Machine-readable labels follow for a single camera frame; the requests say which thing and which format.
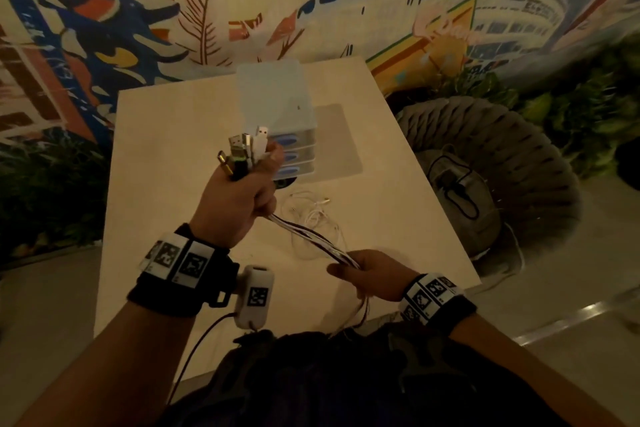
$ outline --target round gray pouf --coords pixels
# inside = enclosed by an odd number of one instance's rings
[[[516,112],[485,99],[455,96],[405,107],[396,118],[415,153],[451,144],[486,180],[525,261],[563,243],[580,221],[578,180],[570,164]],[[520,269],[507,227],[474,266],[481,277]]]

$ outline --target painted leaf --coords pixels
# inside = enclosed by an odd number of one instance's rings
[[[178,27],[170,40],[187,49],[198,64],[230,66],[228,20],[227,0],[181,0]]]

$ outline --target tabletop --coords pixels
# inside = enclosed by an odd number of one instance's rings
[[[330,199],[326,211],[349,250],[376,248],[420,272],[440,271],[461,287],[480,280],[363,59],[303,65],[316,111],[316,172],[276,192]],[[158,237],[190,220],[218,150],[243,128],[235,75],[120,92],[102,247],[94,335],[124,305],[138,263]],[[332,332],[357,307],[355,289],[301,259],[291,236],[257,220],[230,256],[275,273],[266,327],[276,336]],[[204,306],[186,354],[211,323],[233,310]],[[370,318],[397,304],[373,299]],[[184,378],[214,370],[243,331],[232,319],[203,341]]]

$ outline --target painted wall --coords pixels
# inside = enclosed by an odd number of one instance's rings
[[[62,126],[109,146],[121,89],[284,57],[361,55],[384,93],[464,67],[530,80],[634,29],[638,12],[640,0],[0,0],[0,142]]]

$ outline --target floor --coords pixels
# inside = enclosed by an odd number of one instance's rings
[[[515,337],[640,284],[640,192],[614,177],[582,186],[584,219],[559,250],[468,295]],[[0,281],[0,427],[16,422],[91,341],[100,249],[7,272]],[[629,426],[640,427],[640,305],[528,348]],[[191,379],[181,392],[206,383]]]

